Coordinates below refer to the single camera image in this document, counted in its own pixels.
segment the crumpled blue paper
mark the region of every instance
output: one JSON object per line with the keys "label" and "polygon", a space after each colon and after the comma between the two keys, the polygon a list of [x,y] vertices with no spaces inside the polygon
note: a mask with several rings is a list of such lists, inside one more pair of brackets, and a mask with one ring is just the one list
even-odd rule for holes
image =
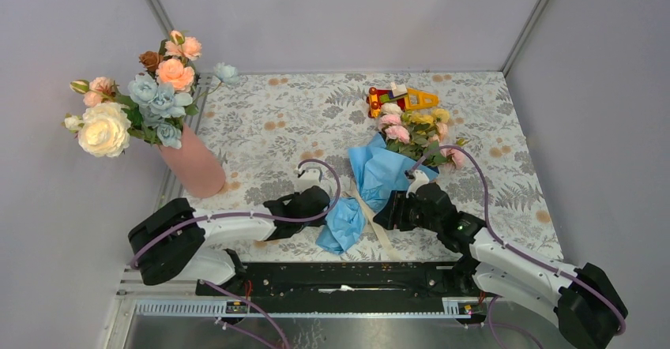
{"label": "crumpled blue paper", "polygon": [[[391,191],[409,188],[405,171],[414,165],[415,160],[386,150],[381,135],[375,134],[367,146],[350,148],[348,154],[359,194],[375,213],[384,208]],[[425,166],[419,169],[430,180],[438,176],[438,173]],[[364,228],[365,216],[358,201],[353,197],[341,197],[326,216],[326,226],[316,244],[340,255],[358,242]]]}

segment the blue flower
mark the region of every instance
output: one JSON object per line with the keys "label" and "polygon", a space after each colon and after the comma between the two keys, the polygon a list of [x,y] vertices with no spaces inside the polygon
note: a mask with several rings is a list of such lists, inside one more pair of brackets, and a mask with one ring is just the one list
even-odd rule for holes
{"label": "blue flower", "polygon": [[156,97],[149,103],[153,114],[163,118],[178,118],[186,114],[184,106],[193,103],[193,97],[187,92],[175,94],[172,83],[163,83],[158,86]]}
{"label": "blue flower", "polygon": [[142,114],[142,121],[146,126],[151,127],[158,126],[160,123],[164,121],[163,116],[160,116],[159,114],[154,114],[148,108],[140,107],[140,114]]}
{"label": "blue flower", "polygon": [[148,107],[149,103],[156,97],[158,84],[150,75],[136,75],[134,81],[128,84],[130,98],[140,107]]}
{"label": "blue flower", "polygon": [[214,66],[214,75],[225,84],[235,84],[239,82],[239,74],[237,68],[219,62]]}
{"label": "blue flower", "polygon": [[172,124],[166,122],[160,123],[156,127],[156,135],[163,144],[171,148],[179,149],[182,147],[182,132],[176,129]]}

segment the gray wall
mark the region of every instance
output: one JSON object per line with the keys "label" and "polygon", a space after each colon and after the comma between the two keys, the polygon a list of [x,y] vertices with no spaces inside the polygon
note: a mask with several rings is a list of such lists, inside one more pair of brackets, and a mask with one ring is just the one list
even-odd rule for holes
{"label": "gray wall", "polygon": [[164,170],[132,142],[84,153],[59,123],[84,110],[70,80],[115,77],[161,32],[144,0],[0,0],[0,347],[91,349]]}
{"label": "gray wall", "polygon": [[161,0],[249,72],[499,69],[537,0]]}
{"label": "gray wall", "polygon": [[552,0],[508,82],[566,258],[630,310],[610,346],[668,347],[670,0]]}

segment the floral pattern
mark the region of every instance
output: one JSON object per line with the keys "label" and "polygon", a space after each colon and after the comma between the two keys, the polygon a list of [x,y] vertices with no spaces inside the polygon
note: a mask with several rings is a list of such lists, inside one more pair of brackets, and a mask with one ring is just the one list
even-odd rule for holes
{"label": "floral pattern", "polygon": [[[366,145],[376,133],[367,117],[365,96],[371,86],[406,84],[439,96],[451,112],[450,137],[463,137],[483,168],[490,189],[491,223],[517,245],[562,258],[544,194],[525,137],[501,73],[348,73],[240,76],[238,84],[208,96],[198,135],[218,155],[228,184],[215,197],[186,195],[199,210],[245,209],[291,193],[294,169],[302,159],[331,164],[349,187],[352,169],[347,149]],[[335,190],[330,174],[325,183]],[[459,209],[482,216],[484,192],[471,164],[460,171],[442,169],[438,184]],[[316,246],[322,228],[276,242],[233,242],[243,261],[388,261],[369,227],[342,256]],[[430,231],[389,231],[403,261],[450,261]]]}

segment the red and yellow toy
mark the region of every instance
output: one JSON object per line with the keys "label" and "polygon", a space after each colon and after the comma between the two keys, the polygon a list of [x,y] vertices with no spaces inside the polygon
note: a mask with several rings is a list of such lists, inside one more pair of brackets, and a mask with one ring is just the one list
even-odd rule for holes
{"label": "red and yellow toy", "polygon": [[407,88],[404,84],[396,85],[392,82],[390,90],[370,87],[367,93],[367,103],[370,104],[370,111],[367,115],[371,118],[377,118],[382,111],[382,104],[391,102],[396,103],[403,111],[412,111],[435,107],[438,105],[439,99],[435,94]]}

